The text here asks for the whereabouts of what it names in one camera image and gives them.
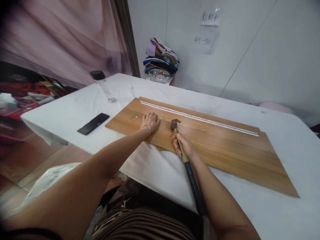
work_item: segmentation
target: water bottle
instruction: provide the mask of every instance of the water bottle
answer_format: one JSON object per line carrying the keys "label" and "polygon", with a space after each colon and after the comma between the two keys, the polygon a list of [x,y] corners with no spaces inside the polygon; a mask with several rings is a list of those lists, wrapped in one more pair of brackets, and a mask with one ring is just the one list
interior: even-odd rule
{"label": "water bottle", "polygon": [[116,102],[117,98],[113,95],[104,73],[102,71],[97,70],[90,72],[90,75],[96,81],[100,90],[106,95],[108,102]]}

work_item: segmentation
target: paper sign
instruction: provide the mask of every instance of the paper sign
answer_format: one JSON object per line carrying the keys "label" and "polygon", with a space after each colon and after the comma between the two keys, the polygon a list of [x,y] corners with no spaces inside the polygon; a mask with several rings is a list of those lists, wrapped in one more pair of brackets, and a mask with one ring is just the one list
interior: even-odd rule
{"label": "paper sign", "polygon": [[218,34],[219,31],[217,29],[203,27],[194,37],[193,50],[199,53],[212,54]]}
{"label": "paper sign", "polygon": [[219,10],[204,11],[201,15],[201,25],[219,26],[221,21],[221,15]]}

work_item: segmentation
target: smartphone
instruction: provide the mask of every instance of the smartphone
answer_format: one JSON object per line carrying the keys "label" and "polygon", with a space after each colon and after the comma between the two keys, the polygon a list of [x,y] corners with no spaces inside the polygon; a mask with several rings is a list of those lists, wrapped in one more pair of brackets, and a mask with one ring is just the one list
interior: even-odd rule
{"label": "smartphone", "polygon": [[83,135],[88,135],[91,133],[96,127],[98,127],[101,123],[107,120],[110,116],[104,113],[100,113],[98,116],[93,118],[91,121],[86,123],[83,127],[77,130],[77,132],[82,133]]}

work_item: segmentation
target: hand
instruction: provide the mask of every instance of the hand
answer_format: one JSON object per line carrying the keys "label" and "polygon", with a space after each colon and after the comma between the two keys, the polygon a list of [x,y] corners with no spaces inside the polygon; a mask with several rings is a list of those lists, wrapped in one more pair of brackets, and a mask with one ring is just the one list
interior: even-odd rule
{"label": "hand", "polygon": [[193,145],[191,142],[189,142],[187,139],[185,139],[182,135],[180,135],[179,133],[177,135],[174,135],[172,137],[173,139],[173,145],[174,148],[176,149],[176,153],[181,157],[182,156],[182,152],[180,150],[180,146],[178,143],[178,139],[180,140],[180,142],[183,145],[183,149],[186,152],[188,158],[190,160],[195,159],[196,157],[198,157],[198,153],[196,152],[196,150],[194,149]]}
{"label": "hand", "polygon": [[147,115],[144,115],[142,117],[141,127],[146,124],[149,125],[151,128],[151,131],[150,131],[150,134],[151,134],[151,133],[154,133],[158,129],[160,122],[161,122],[161,120],[158,118],[157,114],[155,114],[154,112],[148,113]]}

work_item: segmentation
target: wood grain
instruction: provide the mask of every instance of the wood grain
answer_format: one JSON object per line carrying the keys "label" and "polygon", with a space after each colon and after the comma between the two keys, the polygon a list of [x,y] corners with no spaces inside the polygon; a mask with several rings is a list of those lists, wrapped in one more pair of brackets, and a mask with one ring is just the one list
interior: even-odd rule
{"label": "wood grain", "polygon": [[[256,132],[259,136],[166,112],[143,105],[140,101]],[[206,164],[275,191],[299,197],[266,133],[261,132],[259,128],[142,97],[132,100],[105,126],[130,135],[140,129],[142,117],[148,112],[158,114],[161,124],[159,129],[145,140],[146,142],[175,152],[170,123],[172,119],[177,118],[181,121],[178,124],[180,133],[193,143]],[[139,119],[130,119],[134,113]]]}

